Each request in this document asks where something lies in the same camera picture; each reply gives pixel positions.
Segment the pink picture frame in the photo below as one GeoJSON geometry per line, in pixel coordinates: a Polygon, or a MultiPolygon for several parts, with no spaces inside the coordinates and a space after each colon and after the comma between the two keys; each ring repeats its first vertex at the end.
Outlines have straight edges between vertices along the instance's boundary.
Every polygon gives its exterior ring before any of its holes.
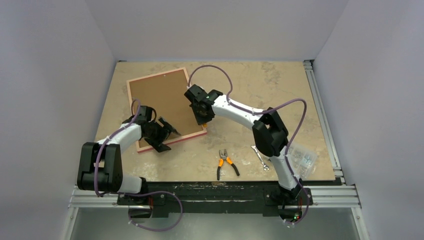
{"type": "MultiPolygon", "coordinates": [[[[197,124],[190,101],[184,96],[188,81],[188,72],[184,67],[126,81],[130,102],[137,99],[143,106],[153,108],[153,114],[157,114],[152,117],[155,122],[161,124],[159,117],[163,117],[181,133],[181,136],[168,133],[163,141],[167,146],[207,134],[206,128],[197,124]]],[[[144,138],[136,142],[138,153],[151,150],[154,150],[153,147],[144,138]]]]}

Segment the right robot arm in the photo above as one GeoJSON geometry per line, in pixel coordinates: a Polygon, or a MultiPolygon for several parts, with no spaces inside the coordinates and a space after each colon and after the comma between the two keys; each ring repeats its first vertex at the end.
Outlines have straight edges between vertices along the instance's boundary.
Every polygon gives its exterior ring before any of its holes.
{"type": "Polygon", "coordinates": [[[273,196],[274,200],[284,205],[301,203],[299,198],[306,190],[289,158],[289,147],[294,136],[289,135],[286,125],[275,109],[250,107],[218,90],[206,92],[196,84],[188,87],[184,96],[190,102],[189,106],[198,125],[204,125],[219,116],[250,129],[257,150],[269,157],[277,174],[279,190],[273,196]]]}

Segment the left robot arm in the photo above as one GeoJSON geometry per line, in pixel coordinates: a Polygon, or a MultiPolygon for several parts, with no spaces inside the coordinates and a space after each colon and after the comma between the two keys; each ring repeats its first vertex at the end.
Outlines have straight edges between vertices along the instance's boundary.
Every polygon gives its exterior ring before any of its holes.
{"type": "Polygon", "coordinates": [[[77,187],[94,191],[99,197],[107,193],[126,194],[138,205],[146,203],[149,199],[147,181],[144,177],[124,174],[122,153],[140,140],[145,140],[159,153],[171,149],[165,145],[165,140],[171,134],[180,133],[163,117],[156,119],[155,116],[154,108],[139,106],[115,132],[97,142],[84,143],[80,153],[77,187]]]}

